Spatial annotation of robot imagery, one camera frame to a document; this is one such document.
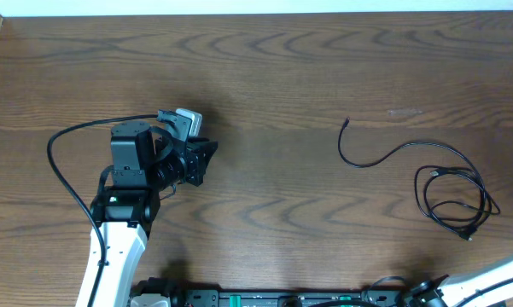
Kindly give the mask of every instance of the white backdrop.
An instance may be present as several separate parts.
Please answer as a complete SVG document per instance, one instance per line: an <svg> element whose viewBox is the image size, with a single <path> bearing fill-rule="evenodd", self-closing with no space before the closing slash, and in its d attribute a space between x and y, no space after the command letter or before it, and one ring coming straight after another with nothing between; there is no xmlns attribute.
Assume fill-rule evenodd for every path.
<svg viewBox="0 0 513 307"><path fill-rule="evenodd" d="M513 0L0 0L0 14L281 14L513 10Z"/></svg>

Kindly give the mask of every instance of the wood grain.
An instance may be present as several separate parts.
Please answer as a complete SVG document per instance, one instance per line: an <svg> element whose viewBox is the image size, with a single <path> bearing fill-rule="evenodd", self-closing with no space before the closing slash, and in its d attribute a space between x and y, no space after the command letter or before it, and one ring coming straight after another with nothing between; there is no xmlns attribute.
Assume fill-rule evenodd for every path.
<svg viewBox="0 0 513 307"><path fill-rule="evenodd" d="M220 142L199 188L163 202L135 280L361 287L479 269L513 253L513 13L9 19L0 36L0 305L73 305L90 226L45 157L57 130L186 107ZM461 149L504 214L468 243L421 216L413 173ZM109 126L55 145L86 201ZM467 198L438 182L432 198Z"/></svg>

